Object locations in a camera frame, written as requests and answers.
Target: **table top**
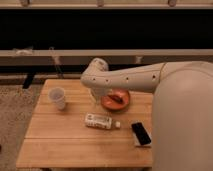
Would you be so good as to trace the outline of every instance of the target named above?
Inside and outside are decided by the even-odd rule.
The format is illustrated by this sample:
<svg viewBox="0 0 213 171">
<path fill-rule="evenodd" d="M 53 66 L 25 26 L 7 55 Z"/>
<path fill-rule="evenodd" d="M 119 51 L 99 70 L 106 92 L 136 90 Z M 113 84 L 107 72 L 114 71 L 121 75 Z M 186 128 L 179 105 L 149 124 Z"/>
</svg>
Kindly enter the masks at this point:
<svg viewBox="0 0 213 171">
<path fill-rule="evenodd" d="M 48 99 L 53 87 L 65 89 L 66 108 Z M 152 94 L 130 92 L 130 105 L 109 112 L 95 104 L 89 89 L 79 80 L 47 80 L 34 109 L 17 162 L 17 168 L 149 167 L 151 148 L 134 146 L 133 122 L 151 131 Z M 85 126 L 86 113 L 110 116 L 121 122 L 118 130 Z"/>
</svg>

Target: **plastic bottle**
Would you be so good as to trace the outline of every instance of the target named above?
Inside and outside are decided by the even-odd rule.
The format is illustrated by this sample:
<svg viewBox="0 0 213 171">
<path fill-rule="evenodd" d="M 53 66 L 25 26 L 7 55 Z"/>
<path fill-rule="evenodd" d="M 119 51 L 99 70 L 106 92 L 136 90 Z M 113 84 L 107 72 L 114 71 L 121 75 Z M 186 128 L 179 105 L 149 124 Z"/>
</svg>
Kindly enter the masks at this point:
<svg viewBox="0 0 213 171">
<path fill-rule="evenodd" d="M 114 121 L 111 117 L 88 113 L 85 118 L 85 124 L 89 127 L 96 127 L 102 129 L 119 129 L 121 123 Z"/>
</svg>

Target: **gray carpet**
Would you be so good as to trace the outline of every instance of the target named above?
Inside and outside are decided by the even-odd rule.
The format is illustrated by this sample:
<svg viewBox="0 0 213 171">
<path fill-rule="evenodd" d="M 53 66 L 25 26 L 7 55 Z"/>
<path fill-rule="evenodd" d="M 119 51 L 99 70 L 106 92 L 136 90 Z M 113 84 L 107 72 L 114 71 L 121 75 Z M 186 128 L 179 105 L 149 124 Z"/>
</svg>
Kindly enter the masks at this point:
<svg viewBox="0 0 213 171">
<path fill-rule="evenodd" d="M 42 85 L 0 85 L 0 171 L 40 171 L 16 169 L 15 163 Z M 142 169 L 53 169 L 53 171 L 139 171 Z"/>
</svg>

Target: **black phone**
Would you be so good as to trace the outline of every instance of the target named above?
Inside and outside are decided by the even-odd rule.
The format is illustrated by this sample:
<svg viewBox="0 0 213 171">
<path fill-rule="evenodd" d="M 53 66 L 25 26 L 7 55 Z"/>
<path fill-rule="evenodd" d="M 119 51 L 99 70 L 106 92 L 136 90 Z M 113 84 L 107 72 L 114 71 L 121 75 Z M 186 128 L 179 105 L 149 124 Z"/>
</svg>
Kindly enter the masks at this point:
<svg viewBox="0 0 213 171">
<path fill-rule="evenodd" d="M 141 122 L 133 123 L 132 130 L 136 134 L 140 145 L 147 145 L 151 143 L 151 139 Z"/>
</svg>

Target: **paper cup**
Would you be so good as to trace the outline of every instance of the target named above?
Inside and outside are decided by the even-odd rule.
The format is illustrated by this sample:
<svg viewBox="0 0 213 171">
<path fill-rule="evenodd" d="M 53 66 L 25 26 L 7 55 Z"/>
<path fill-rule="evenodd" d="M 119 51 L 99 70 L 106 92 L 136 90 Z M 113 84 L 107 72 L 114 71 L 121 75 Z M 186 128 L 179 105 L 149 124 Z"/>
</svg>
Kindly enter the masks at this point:
<svg viewBox="0 0 213 171">
<path fill-rule="evenodd" d="M 66 103 L 65 103 L 65 92 L 63 88 L 56 87 L 53 88 L 49 91 L 49 99 L 51 102 L 55 104 L 55 106 L 59 109 L 62 110 L 65 108 Z"/>
</svg>

